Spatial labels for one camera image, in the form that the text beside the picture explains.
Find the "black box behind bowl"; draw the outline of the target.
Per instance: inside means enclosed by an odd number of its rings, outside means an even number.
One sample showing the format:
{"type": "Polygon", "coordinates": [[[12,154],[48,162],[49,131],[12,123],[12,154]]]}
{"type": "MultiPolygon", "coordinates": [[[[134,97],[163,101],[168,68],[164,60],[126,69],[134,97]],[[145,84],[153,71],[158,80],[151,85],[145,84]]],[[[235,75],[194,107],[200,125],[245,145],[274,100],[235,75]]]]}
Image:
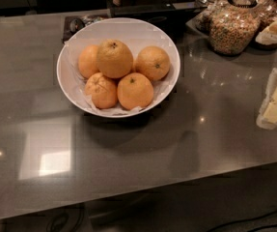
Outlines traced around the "black box behind bowl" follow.
{"type": "Polygon", "coordinates": [[[129,17],[147,21],[166,33],[182,33],[185,24],[206,6],[198,6],[194,2],[152,4],[111,8],[113,17],[129,17]]]}

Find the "glass jar of cereal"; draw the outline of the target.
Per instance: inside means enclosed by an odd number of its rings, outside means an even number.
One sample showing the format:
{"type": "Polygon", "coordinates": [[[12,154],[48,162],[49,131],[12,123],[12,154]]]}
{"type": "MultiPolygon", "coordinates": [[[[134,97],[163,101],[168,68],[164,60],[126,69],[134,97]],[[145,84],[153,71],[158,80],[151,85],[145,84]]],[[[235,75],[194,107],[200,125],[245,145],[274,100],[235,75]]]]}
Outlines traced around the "glass jar of cereal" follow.
{"type": "Polygon", "coordinates": [[[208,42],[215,52],[235,56],[246,48],[260,27],[253,11],[256,5],[255,0],[228,0],[212,14],[208,42]]]}

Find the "dark tray under jars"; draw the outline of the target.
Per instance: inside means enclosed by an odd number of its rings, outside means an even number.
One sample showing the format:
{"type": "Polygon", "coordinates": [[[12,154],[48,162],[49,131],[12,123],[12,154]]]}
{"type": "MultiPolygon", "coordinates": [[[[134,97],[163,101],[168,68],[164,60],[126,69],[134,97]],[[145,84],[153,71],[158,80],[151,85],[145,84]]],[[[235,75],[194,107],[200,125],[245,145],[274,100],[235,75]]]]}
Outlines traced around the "dark tray under jars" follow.
{"type": "Polygon", "coordinates": [[[187,21],[186,26],[208,35],[210,31],[210,22],[211,19],[209,15],[198,14],[194,18],[187,21]]]}

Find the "orange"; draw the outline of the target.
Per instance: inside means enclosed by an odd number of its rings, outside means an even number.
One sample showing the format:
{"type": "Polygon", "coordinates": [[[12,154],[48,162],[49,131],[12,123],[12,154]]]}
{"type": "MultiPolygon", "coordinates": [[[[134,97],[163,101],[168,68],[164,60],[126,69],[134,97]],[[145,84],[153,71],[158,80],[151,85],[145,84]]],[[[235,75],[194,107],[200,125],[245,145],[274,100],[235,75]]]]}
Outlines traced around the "orange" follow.
{"type": "Polygon", "coordinates": [[[135,70],[151,81],[161,80],[170,70],[168,53],[159,46],[146,46],[137,55],[135,70]]]}
{"type": "Polygon", "coordinates": [[[97,68],[97,45],[88,45],[83,49],[78,58],[78,69],[85,78],[91,77],[98,73],[97,68]]]}
{"type": "Polygon", "coordinates": [[[97,68],[107,77],[121,78],[130,73],[133,55],[128,46],[116,39],[103,41],[97,50],[97,68]]]}
{"type": "Polygon", "coordinates": [[[152,83],[142,74],[132,72],[118,83],[118,100],[127,110],[135,107],[147,107],[153,101],[152,83]]]}
{"type": "Polygon", "coordinates": [[[84,93],[91,97],[93,105],[99,109],[111,108],[118,102],[116,82],[101,72],[87,80],[84,93]]]}

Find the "white bowl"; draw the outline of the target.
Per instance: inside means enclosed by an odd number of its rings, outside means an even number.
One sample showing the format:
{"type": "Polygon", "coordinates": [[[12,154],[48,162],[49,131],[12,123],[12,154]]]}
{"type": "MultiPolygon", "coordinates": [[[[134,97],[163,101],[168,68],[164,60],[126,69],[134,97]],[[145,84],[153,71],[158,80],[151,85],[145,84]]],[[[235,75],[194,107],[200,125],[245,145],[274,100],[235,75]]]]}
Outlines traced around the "white bowl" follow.
{"type": "Polygon", "coordinates": [[[74,105],[96,116],[125,118],[154,108],[171,93],[180,75],[180,55],[171,38],[158,27],[139,19],[109,18],[86,26],[66,41],[59,54],[56,70],[63,93],[74,105]],[[86,46],[100,44],[106,39],[122,41],[134,57],[150,45],[159,46],[168,53],[171,68],[162,80],[153,84],[153,101],[146,108],[126,110],[118,103],[113,108],[98,109],[93,105],[91,97],[84,94],[86,79],[78,70],[78,57],[86,46]]]}

